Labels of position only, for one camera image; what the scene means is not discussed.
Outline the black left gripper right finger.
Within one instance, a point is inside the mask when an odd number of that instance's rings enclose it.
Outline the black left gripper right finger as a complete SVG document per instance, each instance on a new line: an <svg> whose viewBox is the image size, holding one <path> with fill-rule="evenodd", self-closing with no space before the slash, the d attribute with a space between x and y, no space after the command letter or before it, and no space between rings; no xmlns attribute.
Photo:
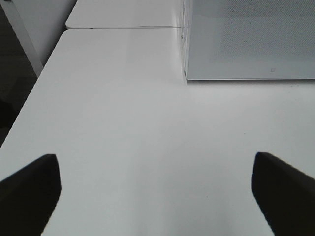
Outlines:
<svg viewBox="0 0 315 236"><path fill-rule="evenodd" d="M251 189L276 236L315 234L315 180L267 152L255 155Z"/></svg>

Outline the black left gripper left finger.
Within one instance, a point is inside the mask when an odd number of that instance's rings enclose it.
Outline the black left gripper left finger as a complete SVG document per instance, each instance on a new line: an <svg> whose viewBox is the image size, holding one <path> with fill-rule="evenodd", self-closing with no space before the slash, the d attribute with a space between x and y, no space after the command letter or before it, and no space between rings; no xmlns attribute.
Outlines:
<svg viewBox="0 0 315 236"><path fill-rule="evenodd" d="M61 195L56 155L46 154L0 182L0 234L39 236Z"/></svg>

